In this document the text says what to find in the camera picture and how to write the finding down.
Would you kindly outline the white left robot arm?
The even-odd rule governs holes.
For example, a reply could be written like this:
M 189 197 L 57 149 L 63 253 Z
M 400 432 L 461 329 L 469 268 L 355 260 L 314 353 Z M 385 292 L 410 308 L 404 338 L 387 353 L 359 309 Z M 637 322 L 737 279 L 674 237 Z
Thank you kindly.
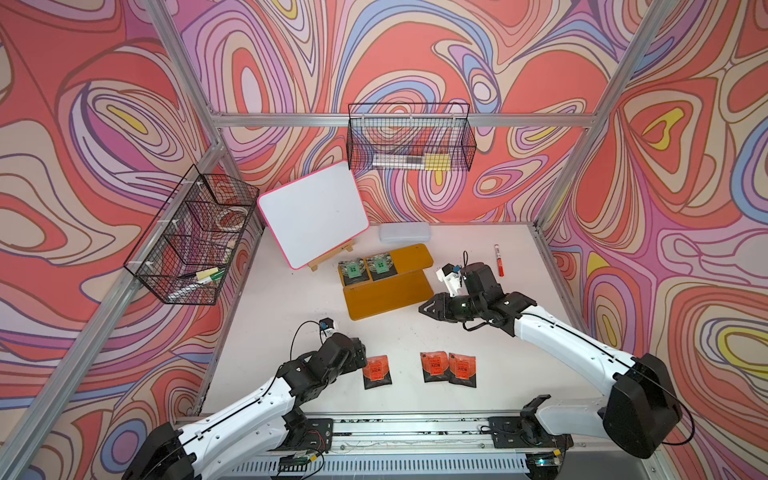
M 362 341 L 334 333 L 317 351 L 280 365 L 264 385 L 225 409 L 179 429 L 153 429 L 122 474 L 124 479 L 218 479 L 252 455 L 302 436 L 301 406 L 337 378 L 367 365 Z

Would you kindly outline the green tea bag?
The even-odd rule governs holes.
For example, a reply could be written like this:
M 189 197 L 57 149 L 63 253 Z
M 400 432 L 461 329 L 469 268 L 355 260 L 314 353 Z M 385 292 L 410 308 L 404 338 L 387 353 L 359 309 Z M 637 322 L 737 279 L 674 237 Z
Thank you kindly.
M 339 262 L 338 269 L 344 287 L 370 280 L 367 264 L 363 258 Z
M 366 266 L 372 281 L 380 281 L 397 274 L 394 261 L 389 252 L 367 257 Z

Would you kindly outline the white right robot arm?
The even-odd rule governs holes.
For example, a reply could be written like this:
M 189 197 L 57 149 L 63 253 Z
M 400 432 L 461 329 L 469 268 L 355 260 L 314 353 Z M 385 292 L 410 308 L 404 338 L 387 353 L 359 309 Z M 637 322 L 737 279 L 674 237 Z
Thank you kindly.
M 446 264 L 436 276 L 446 289 L 419 306 L 421 314 L 467 332 L 493 327 L 533 344 L 597 389 L 596 398 L 557 400 L 541 394 L 529 401 L 520 410 L 518 428 L 531 445 L 576 434 L 609 439 L 624 452 L 648 459 L 691 415 L 658 357 L 636 357 L 600 343 L 531 297 L 504 292 L 485 263 Z

